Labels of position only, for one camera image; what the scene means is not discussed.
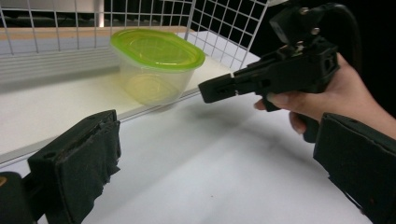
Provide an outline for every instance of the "human hand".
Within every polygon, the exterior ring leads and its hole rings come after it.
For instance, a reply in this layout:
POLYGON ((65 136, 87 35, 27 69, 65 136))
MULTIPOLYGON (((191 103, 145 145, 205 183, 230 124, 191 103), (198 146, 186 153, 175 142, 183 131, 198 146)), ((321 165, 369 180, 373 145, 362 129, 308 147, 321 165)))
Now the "human hand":
MULTIPOLYGON (((320 122, 323 113, 327 112, 358 120, 396 139, 396 119, 375 101, 359 74, 341 54, 338 54, 338 63, 340 68, 324 92, 269 93, 266 96, 267 100, 279 108, 290 111, 291 126, 299 134, 305 132, 306 125, 297 114, 320 122)), ((262 100, 254 106, 259 110, 265 110, 262 100)))

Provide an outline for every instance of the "wire grid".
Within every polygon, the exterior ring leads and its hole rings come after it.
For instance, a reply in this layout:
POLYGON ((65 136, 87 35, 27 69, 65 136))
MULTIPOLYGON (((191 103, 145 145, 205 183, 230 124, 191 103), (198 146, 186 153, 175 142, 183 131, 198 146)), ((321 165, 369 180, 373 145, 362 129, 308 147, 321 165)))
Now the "wire grid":
POLYGON ((177 33, 238 69, 267 9, 256 0, 0 0, 0 57, 107 48, 120 29, 177 33))

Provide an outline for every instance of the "green lid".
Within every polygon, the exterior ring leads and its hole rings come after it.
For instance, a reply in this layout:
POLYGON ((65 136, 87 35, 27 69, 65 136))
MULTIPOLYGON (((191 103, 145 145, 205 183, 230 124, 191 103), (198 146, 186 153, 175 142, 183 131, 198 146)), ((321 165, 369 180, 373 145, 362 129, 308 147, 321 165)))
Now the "green lid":
POLYGON ((123 56, 145 67, 191 70, 204 63, 204 53, 174 33, 126 29, 111 36, 110 44, 123 56))

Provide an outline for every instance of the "translucent plastic container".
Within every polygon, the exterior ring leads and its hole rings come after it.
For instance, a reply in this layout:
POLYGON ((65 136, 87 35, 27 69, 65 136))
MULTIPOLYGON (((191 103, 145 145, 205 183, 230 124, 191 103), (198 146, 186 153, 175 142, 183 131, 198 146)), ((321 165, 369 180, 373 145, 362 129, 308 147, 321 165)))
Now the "translucent plastic container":
POLYGON ((110 46, 120 57, 122 87, 143 105, 173 103, 205 60, 193 44, 163 31, 122 30, 110 46))

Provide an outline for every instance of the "white table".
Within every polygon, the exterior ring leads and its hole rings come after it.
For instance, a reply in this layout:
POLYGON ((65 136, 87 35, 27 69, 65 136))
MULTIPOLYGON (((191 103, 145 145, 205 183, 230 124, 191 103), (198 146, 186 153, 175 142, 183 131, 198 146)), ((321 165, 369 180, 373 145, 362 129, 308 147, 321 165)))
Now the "white table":
MULTIPOLYGON (((312 159, 288 113, 201 95, 124 120, 120 171, 84 224, 371 223, 312 159)), ((25 161, 0 171, 27 174, 25 161)))

